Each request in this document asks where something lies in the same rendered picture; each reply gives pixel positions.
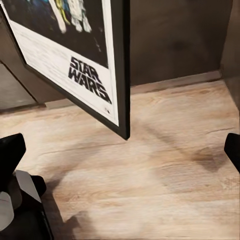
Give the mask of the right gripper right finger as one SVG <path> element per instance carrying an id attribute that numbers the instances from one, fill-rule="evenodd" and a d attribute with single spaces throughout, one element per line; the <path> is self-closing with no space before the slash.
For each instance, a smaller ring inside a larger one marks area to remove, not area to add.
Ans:
<path id="1" fill-rule="evenodd" d="M 240 173 L 240 135 L 228 133 L 224 151 Z"/>

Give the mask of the poster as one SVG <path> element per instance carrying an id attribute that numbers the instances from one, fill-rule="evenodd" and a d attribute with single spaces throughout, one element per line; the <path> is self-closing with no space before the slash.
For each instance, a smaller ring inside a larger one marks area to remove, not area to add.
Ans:
<path id="1" fill-rule="evenodd" d="M 25 69 L 128 140 L 130 0 L 0 0 Z"/>

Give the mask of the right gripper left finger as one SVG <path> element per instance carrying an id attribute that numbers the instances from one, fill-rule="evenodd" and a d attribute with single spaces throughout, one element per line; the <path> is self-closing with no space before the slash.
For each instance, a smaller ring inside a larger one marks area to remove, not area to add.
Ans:
<path id="1" fill-rule="evenodd" d="M 0 138 L 0 193 L 26 152 L 21 133 Z"/>

